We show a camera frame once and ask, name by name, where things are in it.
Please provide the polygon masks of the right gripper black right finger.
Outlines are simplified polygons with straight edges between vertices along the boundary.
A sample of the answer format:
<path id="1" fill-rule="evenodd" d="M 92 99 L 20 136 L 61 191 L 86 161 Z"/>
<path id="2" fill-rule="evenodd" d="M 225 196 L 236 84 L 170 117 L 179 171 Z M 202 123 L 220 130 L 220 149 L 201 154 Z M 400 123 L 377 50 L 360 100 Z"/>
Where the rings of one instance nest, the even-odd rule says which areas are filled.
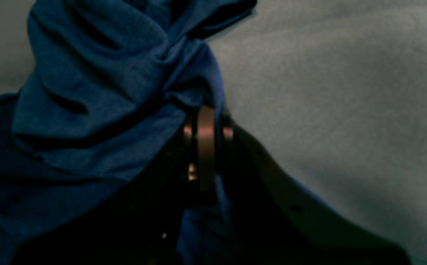
<path id="1" fill-rule="evenodd" d="M 240 210 L 252 265 L 409 265 L 406 251 L 359 227 L 291 178 L 262 144 L 223 114 L 223 188 Z"/>

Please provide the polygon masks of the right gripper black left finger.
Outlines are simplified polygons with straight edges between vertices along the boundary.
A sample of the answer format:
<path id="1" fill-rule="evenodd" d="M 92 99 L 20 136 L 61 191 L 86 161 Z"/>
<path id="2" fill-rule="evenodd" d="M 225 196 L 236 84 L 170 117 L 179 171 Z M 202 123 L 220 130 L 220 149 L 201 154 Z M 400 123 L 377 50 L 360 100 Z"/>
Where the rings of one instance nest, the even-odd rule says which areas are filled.
<path id="1" fill-rule="evenodd" d="M 133 181 L 18 248 L 13 265 L 181 265 L 184 211 L 214 203 L 215 111 L 202 106 Z"/>

